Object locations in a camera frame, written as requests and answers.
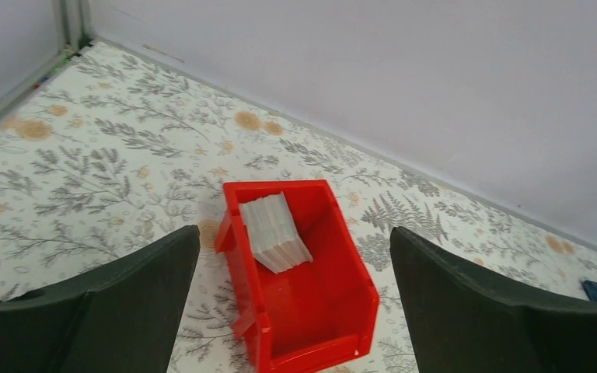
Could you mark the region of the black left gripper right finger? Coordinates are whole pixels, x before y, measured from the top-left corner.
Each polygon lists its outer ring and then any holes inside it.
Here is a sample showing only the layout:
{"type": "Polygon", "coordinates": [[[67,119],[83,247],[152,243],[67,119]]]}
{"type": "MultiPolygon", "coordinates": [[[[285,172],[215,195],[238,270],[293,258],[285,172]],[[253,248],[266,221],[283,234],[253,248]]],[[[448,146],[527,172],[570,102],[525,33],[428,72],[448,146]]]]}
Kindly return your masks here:
{"type": "Polygon", "coordinates": [[[393,271],[421,372],[597,372],[597,302],[515,281],[404,227],[393,271]]]}

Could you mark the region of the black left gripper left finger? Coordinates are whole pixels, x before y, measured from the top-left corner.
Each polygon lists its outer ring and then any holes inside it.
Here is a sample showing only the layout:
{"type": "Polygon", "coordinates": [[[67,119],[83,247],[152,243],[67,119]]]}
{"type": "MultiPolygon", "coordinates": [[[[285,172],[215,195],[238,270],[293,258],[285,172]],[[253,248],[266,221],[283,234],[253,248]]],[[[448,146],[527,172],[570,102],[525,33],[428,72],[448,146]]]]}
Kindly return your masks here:
{"type": "Polygon", "coordinates": [[[195,225],[0,301],[0,372],[164,372],[200,252],[195,225]]]}

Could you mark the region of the red plastic bin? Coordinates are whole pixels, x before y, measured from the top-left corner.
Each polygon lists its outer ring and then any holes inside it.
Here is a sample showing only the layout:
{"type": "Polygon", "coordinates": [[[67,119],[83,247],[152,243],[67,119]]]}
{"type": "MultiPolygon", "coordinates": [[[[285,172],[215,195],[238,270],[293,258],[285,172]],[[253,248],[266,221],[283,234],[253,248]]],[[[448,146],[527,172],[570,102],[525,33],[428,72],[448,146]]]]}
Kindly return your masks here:
{"type": "Polygon", "coordinates": [[[229,267],[238,319],[257,372],[316,372],[364,357],[379,294],[325,180],[239,181],[223,186],[227,208],[215,239],[229,267]],[[241,204],[283,193],[313,261],[280,274],[251,252],[241,204]]]}

